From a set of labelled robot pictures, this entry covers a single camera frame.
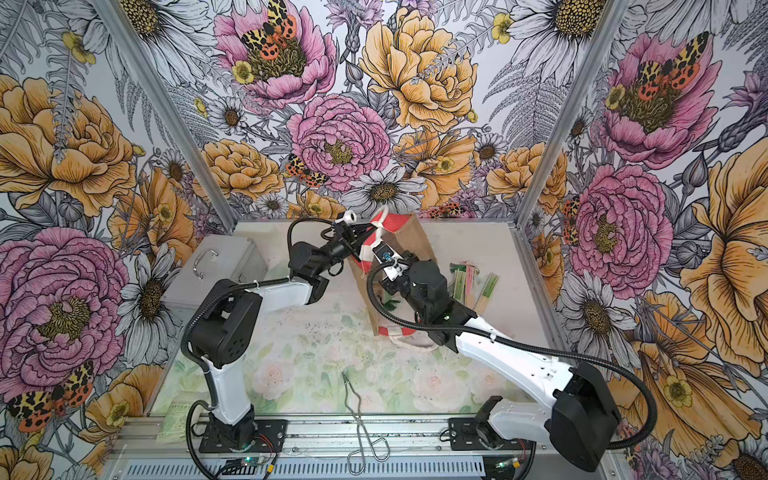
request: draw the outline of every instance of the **yellow peony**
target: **yellow peony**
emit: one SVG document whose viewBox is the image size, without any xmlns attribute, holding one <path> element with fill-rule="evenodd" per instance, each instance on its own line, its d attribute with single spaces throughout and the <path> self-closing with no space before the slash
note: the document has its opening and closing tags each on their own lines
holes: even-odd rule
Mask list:
<svg viewBox="0 0 768 480">
<path fill-rule="evenodd" d="M 368 30 L 360 67 L 377 84 L 376 93 L 391 91 L 400 103 L 397 122 L 401 127 L 425 127 L 445 133 L 472 109 L 472 88 L 477 64 L 468 57 L 452 62 L 437 75 L 423 75 L 425 69 L 453 42 L 453 34 L 435 30 L 429 17 L 418 10 L 397 12 L 398 28 L 392 33 L 382 22 Z"/>
<path fill-rule="evenodd" d="M 543 233 L 533 239 L 533 254 L 538 264 L 538 271 L 544 279 L 549 300 L 555 303 L 563 287 L 563 250 L 562 239 L 551 233 Z"/>
<path fill-rule="evenodd" d="M 546 145 L 542 142 L 531 148 L 520 147 L 502 155 L 499 158 L 502 167 L 491 170 L 486 177 L 488 193 L 510 196 L 517 192 L 527 191 L 545 147 Z M 552 172 L 547 176 L 547 183 L 538 199 L 541 207 L 549 215 L 554 215 L 560 201 L 565 197 L 565 170 L 567 167 L 568 159 L 565 157 L 565 153 L 561 152 Z"/>
<path fill-rule="evenodd" d="M 54 159 L 56 134 L 51 92 L 42 78 L 20 86 L 0 75 L 0 192 L 26 195 L 15 208 L 35 204 L 43 190 L 67 192 L 83 203 L 89 217 L 111 207 L 116 195 L 136 186 L 134 148 L 96 97 L 76 94 L 74 128 L 61 161 Z"/>
<path fill-rule="evenodd" d="M 285 185 L 280 165 L 245 142 L 222 140 L 205 144 L 203 156 L 227 198 L 237 192 L 256 200 L 281 191 Z M 197 179 L 192 188 L 198 196 L 208 197 Z"/>
<path fill-rule="evenodd" d="M 140 192 L 121 195 L 107 225 L 112 247 L 139 250 L 149 244 L 157 254 L 163 243 L 176 249 L 176 260 L 186 262 L 197 248 L 192 214 L 187 201 L 176 194 L 168 177 L 153 168 L 151 178 L 141 182 Z"/>
<path fill-rule="evenodd" d="M 89 443 L 117 436 L 128 417 L 144 414 L 162 373 L 159 365 L 139 365 L 122 372 L 106 393 L 88 404 L 85 416 L 93 425 L 82 429 L 78 436 Z"/>
<path fill-rule="evenodd" d="M 333 197 L 323 197 L 314 190 L 308 190 L 304 195 L 298 195 L 298 205 L 289 204 L 288 218 L 315 217 L 335 220 L 346 207 Z"/>
<path fill-rule="evenodd" d="M 658 407 L 653 436 L 664 439 L 674 431 L 672 452 L 688 455 L 705 446 L 712 435 L 722 435 L 727 444 L 715 464 L 727 465 L 739 455 L 732 440 L 757 437 L 760 422 L 750 419 L 752 410 L 726 391 L 733 387 L 723 367 L 707 361 L 713 344 L 704 332 L 705 326 L 680 299 L 670 292 L 647 291 L 643 305 L 639 311 L 647 317 L 641 324 L 646 337 L 634 339 L 631 345 L 641 363 L 635 374 L 653 393 Z M 685 322 L 688 331 L 671 320 Z M 741 391 L 749 388 L 743 382 L 737 382 L 737 386 Z M 608 388 L 622 416 L 640 428 L 647 407 L 637 387 L 626 378 L 614 378 Z"/>
<path fill-rule="evenodd" d="M 405 161 L 418 162 L 411 178 L 425 178 L 427 188 L 419 192 L 425 209 L 442 205 L 456 195 L 461 190 L 459 182 L 467 185 L 472 179 L 472 164 L 480 165 L 472 136 L 444 135 L 440 139 L 433 131 L 421 130 L 400 137 L 392 151 Z"/>
<path fill-rule="evenodd" d="M 724 361 L 752 376 L 768 361 L 768 138 L 710 170 L 710 206 L 694 203 L 710 227 L 712 250 L 680 272 L 693 306 L 706 314 L 707 337 Z"/>
</svg>

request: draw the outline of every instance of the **paper bag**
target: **paper bag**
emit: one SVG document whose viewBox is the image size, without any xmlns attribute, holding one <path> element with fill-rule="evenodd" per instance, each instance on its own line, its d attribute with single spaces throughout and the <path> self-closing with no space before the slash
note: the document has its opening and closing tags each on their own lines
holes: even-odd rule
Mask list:
<svg viewBox="0 0 768 480">
<path fill-rule="evenodd" d="M 427 238 L 426 233 L 424 233 L 424 230 L 422 229 L 422 226 L 419 223 L 419 219 L 416 215 L 389 214 L 386 210 L 384 210 L 375 214 L 371 219 L 371 223 L 384 229 L 381 239 L 383 242 L 387 243 L 395 252 L 402 255 L 406 250 L 408 250 L 412 253 L 415 253 L 419 260 L 437 261 L 435 258 L 435 252 L 432 251 L 432 245 L 429 244 L 429 239 Z M 373 330 L 373 334 L 388 335 L 389 327 L 394 326 L 394 324 L 381 316 L 380 313 L 376 312 L 376 309 L 373 308 L 370 300 L 368 300 L 368 290 L 366 289 L 368 272 L 374 265 L 378 264 L 379 262 L 376 257 L 374 257 L 372 247 L 370 246 L 370 244 L 374 241 L 376 241 L 376 235 L 371 235 L 371 237 L 366 241 L 366 244 L 363 245 L 360 251 L 361 262 L 358 263 L 352 257 L 349 257 L 347 261 L 349 262 L 349 268 L 351 269 L 353 277 L 355 278 L 355 283 L 357 283 L 357 289 L 360 291 L 360 295 L 362 296 L 362 301 L 366 303 L 368 317 L 371 320 L 371 328 Z M 379 285 L 378 279 L 376 280 L 377 281 L 374 284 L 373 291 L 381 299 L 382 295 L 384 294 L 384 289 Z M 410 307 L 406 304 L 406 302 L 402 302 L 401 306 L 403 306 L 403 304 L 405 309 L 410 310 Z M 404 314 L 398 312 L 397 310 L 394 312 L 394 314 L 408 320 L 410 320 L 413 316 L 412 312 L 409 315 L 403 316 Z M 402 329 L 402 334 L 406 336 L 413 334 L 413 332 L 414 330 L 412 329 Z"/>
</svg>

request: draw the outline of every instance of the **fern leaf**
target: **fern leaf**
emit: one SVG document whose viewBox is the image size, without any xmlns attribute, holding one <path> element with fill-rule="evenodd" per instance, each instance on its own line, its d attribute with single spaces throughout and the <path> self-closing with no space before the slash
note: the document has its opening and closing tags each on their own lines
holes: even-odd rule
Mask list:
<svg viewBox="0 0 768 480">
<path fill-rule="evenodd" d="M 437 12 L 435 13 L 435 23 L 440 25 L 440 17 L 445 16 L 442 24 L 446 24 L 451 20 L 451 17 L 455 17 L 454 22 L 457 22 L 462 17 L 462 12 L 465 12 L 464 18 L 461 20 L 468 20 L 472 16 L 472 11 L 480 3 L 480 8 L 485 7 L 490 0 L 437 0 L 435 5 L 437 6 Z"/>
<path fill-rule="evenodd" d="M 0 71 L 18 77 L 26 72 L 26 64 L 40 57 L 40 45 L 45 30 L 40 15 L 30 0 L 0 0 Z M 18 66 L 18 72 L 12 64 Z"/>
<path fill-rule="evenodd" d="M 125 102 L 127 103 L 127 110 L 128 110 L 128 126 L 131 127 L 131 130 L 134 129 L 134 112 L 136 111 L 136 103 L 139 101 L 139 95 L 141 94 L 141 86 L 139 84 L 135 84 L 134 82 L 131 82 L 128 84 L 128 94 L 127 98 L 125 99 Z"/>
<path fill-rule="evenodd" d="M 418 83 L 430 75 L 437 75 L 454 63 L 483 51 L 486 44 L 493 45 L 493 18 L 499 12 L 505 12 L 505 10 L 486 5 L 476 13 L 475 19 L 479 20 L 479 23 L 468 23 L 465 27 L 468 32 L 457 33 L 453 38 L 453 45 L 444 48 L 440 55 L 437 55 L 419 75 L 413 78 L 412 83 Z"/>
<path fill-rule="evenodd" d="M 55 136 L 53 147 L 54 158 L 58 162 L 64 158 L 65 149 L 72 136 L 75 118 L 80 107 L 79 98 L 88 73 L 86 64 L 77 61 L 61 40 L 61 35 L 65 31 L 64 28 L 49 29 L 45 39 L 46 48 L 54 52 L 45 59 L 48 67 L 51 68 L 45 77 L 53 93 L 51 96 Z"/>
<path fill-rule="evenodd" d="M 218 139 L 216 131 L 210 126 L 208 120 L 197 112 L 194 106 L 195 94 L 183 88 L 168 88 L 168 93 L 198 147 L 202 148 L 206 143 Z"/>
<path fill-rule="evenodd" d="M 160 136 L 163 138 L 163 141 L 166 145 L 170 145 L 170 141 L 168 141 L 169 135 L 165 133 L 165 126 L 163 125 L 163 121 L 160 119 L 160 115 L 157 113 L 157 110 L 153 109 L 153 116 L 154 116 L 154 123 L 157 124 L 157 129 L 160 131 Z"/>
<path fill-rule="evenodd" d="M 546 141 L 568 93 L 566 87 L 555 85 L 553 78 L 542 81 L 540 68 L 522 80 L 494 110 L 497 114 L 511 106 L 502 122 L 502 133 L 506 133 L 512 147 L 530 147 Z"/>
<path fill-rule="evenodd" d="M 125 113 L 125 76 L 123 78 L 114 78 L 114 92 L 118 94 L 118 101 L 120 102 L 120 110 Z"/>
<path fill-rule="evenodd" d="M 151 143 L 154 143 L 154 140 L 152 140 L 152 111 L 154 110 L 154 107 L 152 107 L 152 103 L 149 102 L 149 98 L 147 98 L 147 94 L 144 92 L 141 92 L 141 117 L 144 119 L 144 130 L 147 132 L 147 136 L 149 137 L 149 141 Z"/>
</svg>

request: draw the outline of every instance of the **metal tongs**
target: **metal tongs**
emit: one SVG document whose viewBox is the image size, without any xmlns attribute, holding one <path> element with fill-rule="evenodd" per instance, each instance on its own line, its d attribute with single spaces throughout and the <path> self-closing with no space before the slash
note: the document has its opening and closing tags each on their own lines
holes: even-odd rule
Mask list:
<svg viewBox="0 0 768 480">
<path fill-rule="evenodd" d="M 349 455 L 346 456 L 346 465 L 349 468 L 349 473 L 352 475 L 360 475 L 366 470 L 366 454 L 363 451 L 362 448 L 362 435 L 360 435 L 360 429 L 363 430 L 363 432 L 366 434 L 366 439 L 368 440 L 368 445 L 371 447 L 371 453 L 373 454 L 373 458 L 376 459 L 377 462 L 386 462 L 386 460 L 389 458 L 389 454 L 391 453 L 391 450 L 389 449 L 389 443 L 386 441 L 386 439 L 382 436 L 378 437 L 376 440 L 371 440 L 371 435 L 368 433 L 368 429 L 366 428 L 366 424 L 362 422 L 362 413 L 360 412 L 360 406 L 362 405 L 362 398 L 360 398 L 360 395 L 355 391 L 355 387 L 352 386 L 352 383 L 349 381 L 349 379 L 346 377 L 346 374 L 344 372 L 341 373 L 341 376 L 344 378 L 344 406 L 347 410 L 349 410 L 349 413 L 352 414 L 352 418 L 355 419 L 355 423 L 357 424 L 357 442 L 360 445 L 359 450 L 355 450 L 354 452 L 350 452 Z M 349 391 L 352 390 L 352 393 L 357 397 L 357 413 L 352 409 L 352 407 L 349 406 Z M 376 449 L 374 449 L 374 445 L 384 442 L 384 446 L 386 447 L 386 455 L 381 458 L 376 454 Z M 352 467 L 352 457 L 354 455 L 360 454 L 360 458 L 362 459 L 362 467 L 360 470 L 355 470 Z"/>
</svg>

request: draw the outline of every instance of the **flower bud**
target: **flower bud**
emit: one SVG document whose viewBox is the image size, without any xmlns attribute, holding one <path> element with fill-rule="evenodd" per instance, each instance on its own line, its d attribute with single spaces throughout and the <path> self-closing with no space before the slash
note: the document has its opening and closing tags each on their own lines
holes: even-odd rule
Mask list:
<svg viewBox="0 0 768 480">
<path fill-rule="evenodd" d="M 695 188 L 701 187 L 707 182 L 709 172 L 704 154 L 699 154 L 696 160 L 690 162 L 683 170 L 683 193 L 690 195 Z"/>
<path fill-rule="evenodd" d="M 701 265 L 702 260 L 706 255 L 701 247 L 694 242 L 687 241 L 677 248 L 677 261 L 680 262 L 684 268 L 694 269 Z"/>
<path fill-rule="evenodd" d="M 58 206 L 58 214 L 66 219 L 67 222 L 76 222 L 83 216 L 83 204 L 79 200 L 67 197 L 61 201 Z"/>
</svg>

